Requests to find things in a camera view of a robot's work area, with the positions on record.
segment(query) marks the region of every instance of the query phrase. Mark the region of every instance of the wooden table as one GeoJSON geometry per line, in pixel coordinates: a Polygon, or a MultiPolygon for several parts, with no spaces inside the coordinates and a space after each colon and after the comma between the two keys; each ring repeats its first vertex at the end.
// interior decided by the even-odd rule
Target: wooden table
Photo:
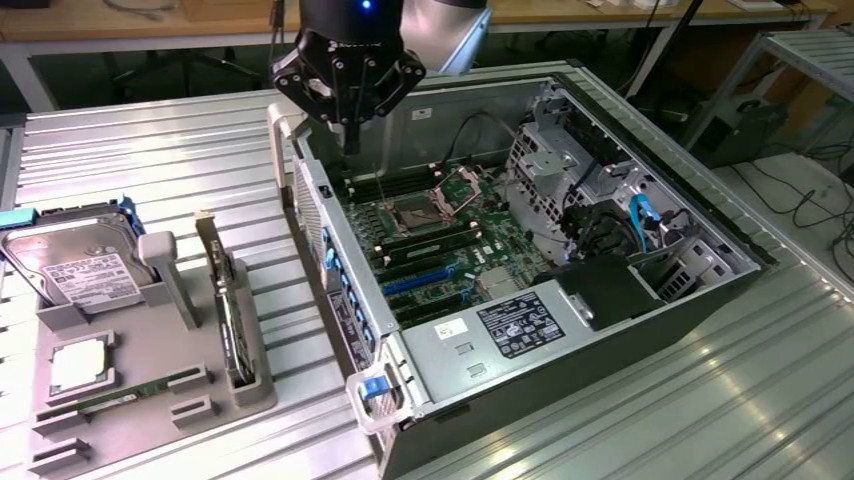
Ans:
{"type": "MultiPolygon", "coordinates": [[[[805,0],[811,10],[806,28],[815,28],[835,7],[823,0],[805,0]]],[[[286,40],[292,41],[299,28],[296,0],[288,0],[286,40]]],[[[610,3],[599,8],[582,0],[493,0],[490,31],[521,33],[595,29],[642,28],[650,11],[637,7],[617,7],[610,3]]],[[[643,84],[662,49],[675,30],[689,0],[675,8],[657,11],[650,25],[662,32],[630,93],[643,84]]],[[[790,21],[787,9],[746,12],[726,0],[705,0],[691,25],[765,23],[790,21]]],[[[163,21],[154,22],[139,15],[111,10],[102,0],[54,0],[48,9],[0,10],[0,60],[27,99],[33,112],[56,109],[29,59],[36,55],[95,53],[140,50],[170,50],[270,43],[267,18],[191,22],[180,7],[164,12],[163,21]]]]}

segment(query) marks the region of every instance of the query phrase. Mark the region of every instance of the metal workbench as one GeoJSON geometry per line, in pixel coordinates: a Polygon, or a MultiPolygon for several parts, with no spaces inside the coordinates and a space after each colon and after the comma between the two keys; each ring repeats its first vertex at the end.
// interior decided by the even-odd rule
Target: metal workbench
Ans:
{"type": "Polygon", "coordinates": [[[854,103],[854,35],[837,29],[761,33],[738,59],[703,111],[691,120],[683,135],[682,144],[686,148],[690,149],[697,143],[718,107],[735,92],[763,53],[774,55],[785,65],[798,69],[854,103]]]}
{"type": "MultiPolygon", "coordinates": [[[[607,87],[583,69],[570,77],[779,266],[674,347],[408,477],[851,477],[851,289],[775,236],[747,203],[727,199],[726,185],[607,87]]],[[[223,240],[250,264],[276,380],[279,405],[258,418],[84,478],[376,475],[276,204],[264,124],[274,100],[252,93],[36,115],[9,139],[24,150],[16,203],[78,205],[128,193],[148,229],[175,232],[182,268],[203,261],[191,213],[216,212],[223,240]]],[[[16,163],[12,158],[11,174],[16,163]]],[[[35,332],[33,295],[15,275],[4,280],[0,476],[24,470],[35,332]]]]}

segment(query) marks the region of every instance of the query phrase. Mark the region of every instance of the hard drive holder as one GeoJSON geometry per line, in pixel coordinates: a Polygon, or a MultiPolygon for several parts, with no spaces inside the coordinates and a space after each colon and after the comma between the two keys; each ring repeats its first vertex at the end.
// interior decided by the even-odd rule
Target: hard drive holder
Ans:
{"type": "Polygon", "coordinates": [[[276,403],[243,262],[232,259],[255,381],[235,387],[224,372],[210,265],[178,272],[171,232],[143,235],[139,255],[160,275],[159,282],[139,288],[140,303],[98,314],[72,304],[37,305],[28,469],[51,480],[78,476],[276,403]],[[106,378],[51,396],[55,349],[91,339],[104,340],[106,378]]]}

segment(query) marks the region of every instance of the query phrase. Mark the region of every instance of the motherboard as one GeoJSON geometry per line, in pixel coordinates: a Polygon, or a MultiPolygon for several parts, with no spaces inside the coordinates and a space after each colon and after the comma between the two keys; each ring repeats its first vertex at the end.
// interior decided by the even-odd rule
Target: motherboard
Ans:
{"type": "Polygon", "coordinates": [[[348,185],[344,212],[403,328],[526,288],[550,268],[506,187],[468,166],[348,185]]]}

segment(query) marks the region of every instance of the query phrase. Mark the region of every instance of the warning label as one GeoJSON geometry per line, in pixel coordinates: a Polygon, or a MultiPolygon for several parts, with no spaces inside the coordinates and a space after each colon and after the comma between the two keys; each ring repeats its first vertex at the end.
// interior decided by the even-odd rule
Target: warning label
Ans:
{"type": "Polygon", "coordinates": [[[507,358],[518,357],[565,336],[535,292],[485,308],[478,316],[507,358]]]}

